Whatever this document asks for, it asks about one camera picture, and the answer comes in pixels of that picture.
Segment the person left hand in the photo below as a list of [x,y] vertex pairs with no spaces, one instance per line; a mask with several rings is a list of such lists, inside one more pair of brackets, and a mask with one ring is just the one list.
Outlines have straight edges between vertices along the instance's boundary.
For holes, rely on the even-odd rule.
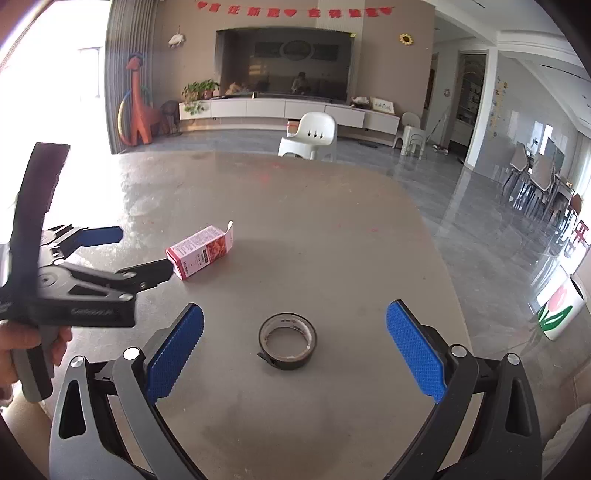
[[[73,335],[70,327],[62,326],[52,343],[51,358],[54,366],[59,367]],[[11,351],[32,349],[41,344],[38,330],[10,320],[1,321],[1,405],[9,405],[13,398],[12,385],[19,380]]]

